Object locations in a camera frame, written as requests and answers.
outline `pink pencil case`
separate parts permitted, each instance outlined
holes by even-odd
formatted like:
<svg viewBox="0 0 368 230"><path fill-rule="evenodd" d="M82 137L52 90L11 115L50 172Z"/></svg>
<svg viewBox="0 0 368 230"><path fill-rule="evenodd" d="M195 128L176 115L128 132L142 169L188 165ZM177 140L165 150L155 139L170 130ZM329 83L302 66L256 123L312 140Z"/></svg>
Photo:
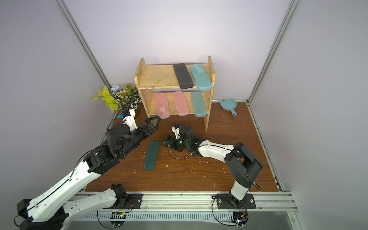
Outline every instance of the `pink pencil case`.
<svg viewBox="0 0 368 230"><path fill-rule="evenodd" d="M159 115L161 119L166 119L170 117L170 110L169 104L167 102L166 93L156 94L155 99L156 99L157 115Z"/></svg>
<svg viewBox="0 0 368 230"><path fill-rule="evenodd" d="M176 107L176 111L178 111L179 116L186 116L189 114L189 108L187 104L187 100L185 100L184 94L182 91L173 92L173 99Z"/></svg>

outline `shelf board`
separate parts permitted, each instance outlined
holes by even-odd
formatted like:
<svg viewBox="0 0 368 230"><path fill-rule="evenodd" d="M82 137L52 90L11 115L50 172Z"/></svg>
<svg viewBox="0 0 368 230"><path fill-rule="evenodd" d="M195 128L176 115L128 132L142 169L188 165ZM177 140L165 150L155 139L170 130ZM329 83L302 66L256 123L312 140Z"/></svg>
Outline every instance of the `shelf board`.
<svg viewBox="0 0 368 230"><path fill-rule="evenodd" d="M190 71L191 65L186 65L190 77L193 80L194 88L197 88L197 84ZM207 74L209 73L208 65L204 64ZM141 89L177 89L180 88L178 80L174 72L173 65L160 65L160 66L146 66L143 72L141 82L139 84Z"/></svg>
<svg viewBox="0 0 368 230"><path fill-rule="evenodd" d="M202 93L203 101L205 102L205 106L207 108L205 92L201 92L201 93ZM156 98L155 98L156 94L157 93L153 94L152 101L151 101L151 106L150 106L150 108L148 108L148 113L149 113L150 116L156 116L157 115ZM170 115L178 115L178 112L177 112L176 107L175 107L174 99L173 99L173 93L166 93L166 96L167 96L167 102L169 103ZM185 97L185 99L187 101L187 105L189 107L189 114L194 114L191 92L184 92L184 97Z"/></svg>

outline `artificial plant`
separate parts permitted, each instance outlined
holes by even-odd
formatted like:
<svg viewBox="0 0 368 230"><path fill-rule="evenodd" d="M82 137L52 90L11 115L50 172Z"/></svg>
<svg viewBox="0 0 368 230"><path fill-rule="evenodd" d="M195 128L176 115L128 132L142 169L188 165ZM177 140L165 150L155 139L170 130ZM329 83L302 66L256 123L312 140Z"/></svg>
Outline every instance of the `artificial plant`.
<svg viewBox="0 0 368 230"><path fill-rule="evenodd" d="M138 108L138 103L142 102L138 89L136 87L133 88L131 84L124 84L124 86L126 89L120 91L118 85L113 85L111 91L114 92L114 96L111 96L107 86L105 86L103 90L97 90L98 96L94 97L92 100L97 100L101 97L101 99L105 101L106 106L110 108L111 112L123 109L136 110Z"/></svg>
<svg viewBox="0 0 368 230"><path fill-rule="evenodd" d="M111 96L109 90L107 89L107 86L103 88L103 90L97 90L97 95L92 100L97 100L99 97L101 97L101 100L105 101L106 106L108 106L113 113L115 110L118 110L119 102L115 100L113 96Z"/></svg>

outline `teal pencil case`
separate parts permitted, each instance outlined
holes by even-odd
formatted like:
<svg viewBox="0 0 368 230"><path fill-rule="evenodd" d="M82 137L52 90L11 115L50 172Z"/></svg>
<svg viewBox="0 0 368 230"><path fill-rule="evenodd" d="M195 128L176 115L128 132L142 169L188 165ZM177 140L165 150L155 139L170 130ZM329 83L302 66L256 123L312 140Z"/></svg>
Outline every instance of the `teal pencil case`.
<svg viewBox="0 0 368 230"><path fill-rule="evenodd" d="M207 91L212 89L212 82L202 64L194 64L190 66L195 83L199 91Z"/></svg>
<svg viewBox="0 0 368 230"><path fill-rule="evenodd" d="M194 114L196 117L204 117L207 115L207 110L205 106L205 102L203 101L201 92L192 92L191 93L192 103Z"/></svg>

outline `robotic arm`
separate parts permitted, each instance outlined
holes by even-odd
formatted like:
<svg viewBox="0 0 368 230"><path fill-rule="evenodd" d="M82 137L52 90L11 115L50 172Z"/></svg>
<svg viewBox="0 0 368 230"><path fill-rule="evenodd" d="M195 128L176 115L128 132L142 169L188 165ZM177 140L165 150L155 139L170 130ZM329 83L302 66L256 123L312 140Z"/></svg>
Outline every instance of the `robotic arm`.
<svg viewBox="0 0 368 230"><path fill-rule="evenodd" d="M111 206L123 208L127 204L128 195L121 184L113 184L94 196L68 201L138 148L141 141L157 131L160 122L159 116L150 117L145 119L146 125L137 126L133 109L123 111L123 116L125 123L107 130L107 142L89 151L72 172L37 198L23 199L17 204L18 216L25 218L19 225L21 230L59 230L70 221L94 210Z"/></svg>
<svg viewBox="0 0 368 230"><path fill-rule="evenodd" d="M197 138L186 125L172 127L175 137L167 136L161 142L166 148L178 152L185 148L193 156L211 157L227 164L235 183L229 192L229 202L234 208L242 208L245 195L263 168L261 161L243 144L221 145Z"/></svg>

